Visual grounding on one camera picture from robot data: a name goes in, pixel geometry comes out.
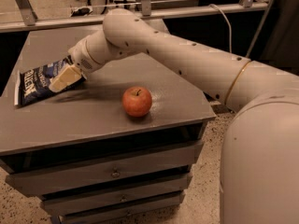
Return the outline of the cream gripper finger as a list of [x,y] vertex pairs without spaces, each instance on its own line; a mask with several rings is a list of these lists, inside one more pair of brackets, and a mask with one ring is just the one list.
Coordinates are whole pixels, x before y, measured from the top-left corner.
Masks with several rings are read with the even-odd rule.
[[81,79],[81,71],[75,65],[65,65],[50,82],[49,89],[60,92]]

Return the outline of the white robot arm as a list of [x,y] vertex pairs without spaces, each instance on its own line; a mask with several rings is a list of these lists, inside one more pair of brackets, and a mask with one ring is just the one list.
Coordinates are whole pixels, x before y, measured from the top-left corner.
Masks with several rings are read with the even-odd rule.
[[55,91],[143,52],[235,112],[221,151],[221,224],[299,224],[299,77],[160,32],[115,8],[68,53]]

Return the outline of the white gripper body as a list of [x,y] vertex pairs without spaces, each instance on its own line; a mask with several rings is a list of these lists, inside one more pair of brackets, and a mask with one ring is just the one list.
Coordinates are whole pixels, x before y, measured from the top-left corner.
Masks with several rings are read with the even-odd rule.
[[96,62],[90,55],[87,47],[87,39],[82,38],[68,50],[72,63],[84,73],[92,73],[99,70],[102,64]]

